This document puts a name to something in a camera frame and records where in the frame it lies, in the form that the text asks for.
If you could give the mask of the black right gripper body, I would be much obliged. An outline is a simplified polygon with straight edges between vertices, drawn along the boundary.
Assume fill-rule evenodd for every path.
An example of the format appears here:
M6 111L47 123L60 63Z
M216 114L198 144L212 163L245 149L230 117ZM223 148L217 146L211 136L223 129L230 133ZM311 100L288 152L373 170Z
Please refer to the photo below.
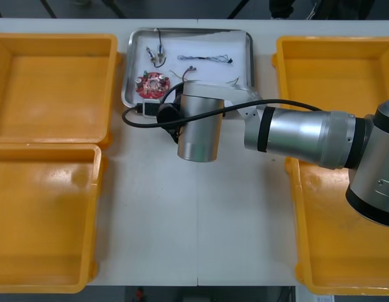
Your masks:
M176 103L161 104L156 115L157 123L162 126L176 126L176 122L182 118L180 105Z

